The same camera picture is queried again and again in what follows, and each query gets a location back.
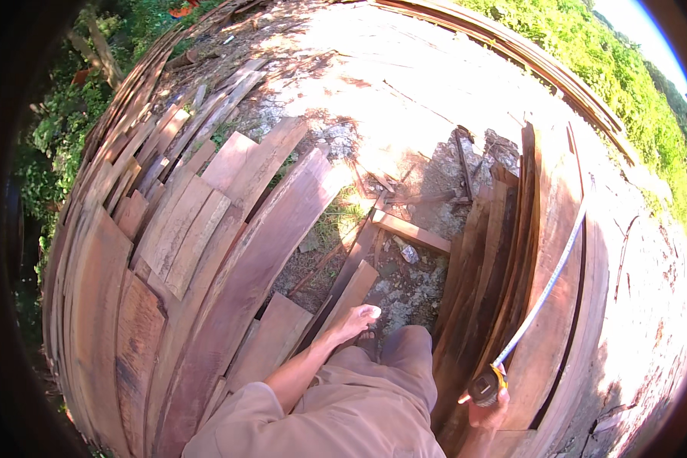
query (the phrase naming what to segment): foot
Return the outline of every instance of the foot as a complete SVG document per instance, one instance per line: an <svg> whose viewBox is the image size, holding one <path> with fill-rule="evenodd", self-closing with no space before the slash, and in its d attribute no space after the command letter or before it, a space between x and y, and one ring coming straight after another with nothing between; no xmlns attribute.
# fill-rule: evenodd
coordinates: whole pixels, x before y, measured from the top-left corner
<svg viewBox="0 0 687 458"><path fill-rule="evenodd" d="M356 339L356 346L364 350L369 359L373 362L379 362L377 358L379 353L379 339L376 337L374 331L362 331Z"/></svg>

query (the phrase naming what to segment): khaki pants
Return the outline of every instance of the khaki pants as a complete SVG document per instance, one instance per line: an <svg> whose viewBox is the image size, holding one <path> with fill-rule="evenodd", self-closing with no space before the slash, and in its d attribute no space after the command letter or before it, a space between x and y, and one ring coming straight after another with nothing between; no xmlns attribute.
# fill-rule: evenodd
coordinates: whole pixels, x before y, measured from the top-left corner
<svg viewBox="0 0 687 458"><path fill-rule="evenodd" d="M380 377L422 400L432 412L437 400L433 379L432 338L422 326L400 327L384 341L380 364L359 347L347 347L326 363L368 377Z"/></svg>

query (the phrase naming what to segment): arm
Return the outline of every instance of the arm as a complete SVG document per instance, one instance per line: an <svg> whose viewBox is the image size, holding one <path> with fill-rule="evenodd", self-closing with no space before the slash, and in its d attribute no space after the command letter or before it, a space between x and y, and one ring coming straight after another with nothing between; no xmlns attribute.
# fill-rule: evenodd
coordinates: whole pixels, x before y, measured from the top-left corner
<svg viewBox="0 0 687 458"><path fill-rule="evenodd" d="M285 413L290 412L311 384L313 376L341 343L357 336L376 321L382 310L363 305L351 308L347 315L324 332L302 352L271 373L264 382L273 390Z"/></svg>
<svg viewBox="0 0 687 458"><path fill-rule="evenodd" d="M503 374L504 366L499 366ZM496 431L506 418L506 409L509 405L509 392L501 389L497 395L496 404L487 408L480 408L473 403L468 393L458 400L458 404L468 402L468 435L466 441L458 453L458 458L486 458L489 455L491 442Z"/></svg>

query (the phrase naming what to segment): tape measure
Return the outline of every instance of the tape measure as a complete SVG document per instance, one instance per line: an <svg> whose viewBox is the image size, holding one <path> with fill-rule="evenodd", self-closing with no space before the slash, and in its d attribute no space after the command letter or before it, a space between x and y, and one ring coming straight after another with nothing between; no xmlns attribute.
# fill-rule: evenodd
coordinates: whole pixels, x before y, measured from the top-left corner
<svg viewBox="0 0 687 458"><path fill-rule="evenodd" d="M502 374L499 368L491 364L490 369L481 372L468 385L468 394L478 407L485 408L494 404L499 391L509 387L506 375Z"/></svg>
<svg viewBox="0 0 687 458"><path fill-rule="evenodd" d="M585 209L587 207L586 204L587 197L583 198L582 202L580 203L580 208L577 211L577 218L575 218L572 232L570 232L570 237L565 244L565 249L560 256L558 265L555 267L555 271L552 272L552 276L548 280L547 285L545 285L544 289L542 290L542 294L540 294L539 298L537 298L537 302L535 303L534 307L532 307L532 310L530 310L527 317L524 318L524 322L521 326L519 326L519 329L516 330L516 333L511 338L509 343L506 344L504 350L499 354L494 362L490 364L490 367L481 372L475 379L471 380L471 383L468 384L468 394L471 396L473 403L478 407L485 408L494 404L497 400L499 390L507 388L508 383L506 381L506 375L499 371L499 365L504 362L506 357L509 356L509 353L511 353L514 347L516 347L516 344L522 338L524 332L527 331L529 326L534 321L535 316L537 316L537 312L539 312L539 309L544 305L544 301L547 299L547 296L549 296L550 292L552 292L552 288L560 276L560 272L563 271L565 262L568 260L568 256L570 255L572 247L575 244L577 232L580 229L583 220L585 219Z"/></svg>

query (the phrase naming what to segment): person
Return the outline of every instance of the person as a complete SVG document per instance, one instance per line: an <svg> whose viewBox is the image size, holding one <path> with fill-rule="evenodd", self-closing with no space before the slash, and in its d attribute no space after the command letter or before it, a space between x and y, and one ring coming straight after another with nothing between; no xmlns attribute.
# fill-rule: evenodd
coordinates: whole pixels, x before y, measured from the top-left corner
<svg viewBox="0 0 687 458"><path fill-rule="evenodd" d="M430 334L414 325L394 331L377 363L368 326L380 314L372 305L351 308L265 381L229 396L183 457L445 456L430 430L437 398ZM357 336L358 346L329 359ZM506 389L489 408L474 405L467 393L458 400L468 402L471 425L459 458L488 455L508 400Z"/></svg>

